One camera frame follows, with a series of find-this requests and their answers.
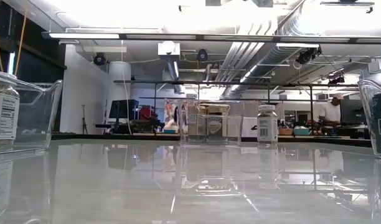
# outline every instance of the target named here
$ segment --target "person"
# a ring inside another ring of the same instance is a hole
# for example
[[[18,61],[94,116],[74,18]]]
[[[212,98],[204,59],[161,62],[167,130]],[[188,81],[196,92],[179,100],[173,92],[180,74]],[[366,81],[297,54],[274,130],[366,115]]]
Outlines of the person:
[[[340,101],[343,100],[343,96],[340,93],[336,93],[333,96],[332,101],[322,104],[321,112],[319,113],[319,119],[327,124],[340,125],[341,111]]]

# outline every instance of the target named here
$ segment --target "white bottle cap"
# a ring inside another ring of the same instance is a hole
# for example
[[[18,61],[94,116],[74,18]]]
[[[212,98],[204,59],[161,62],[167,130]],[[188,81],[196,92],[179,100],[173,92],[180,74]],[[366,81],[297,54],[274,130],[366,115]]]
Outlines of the white bottle cap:
[[[274,105],[260,105],[258,111],[274,111],[276,107]]]

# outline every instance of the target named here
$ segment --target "nutrition facts label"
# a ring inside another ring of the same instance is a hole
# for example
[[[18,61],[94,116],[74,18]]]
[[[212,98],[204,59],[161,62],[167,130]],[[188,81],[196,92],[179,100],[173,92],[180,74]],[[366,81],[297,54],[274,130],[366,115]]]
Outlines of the nutrition facts label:
[[[19,99],[0,94],[0,139],[14,139],[17,129]]]

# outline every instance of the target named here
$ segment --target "box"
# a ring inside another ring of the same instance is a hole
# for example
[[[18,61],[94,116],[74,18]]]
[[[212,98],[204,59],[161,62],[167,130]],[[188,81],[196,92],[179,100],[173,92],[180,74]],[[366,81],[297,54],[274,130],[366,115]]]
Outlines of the box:
[[[184,100],[179,108],[181,144],[240,144],[243,103]]]

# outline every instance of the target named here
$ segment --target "white pillar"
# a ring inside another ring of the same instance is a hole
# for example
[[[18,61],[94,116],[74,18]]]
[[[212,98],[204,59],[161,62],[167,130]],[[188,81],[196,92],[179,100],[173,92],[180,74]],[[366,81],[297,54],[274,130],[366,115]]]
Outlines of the white pillar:
[[[110,62],[109,64],[108,104],[106,109],[106,118],[109,118],[111,102],[113,100],[127,100],[130,99],[131,96],[131,84],[129,83],[124,86],[123,83],[114,83],[115,80],[131,80],[131,65],[129,63]]]

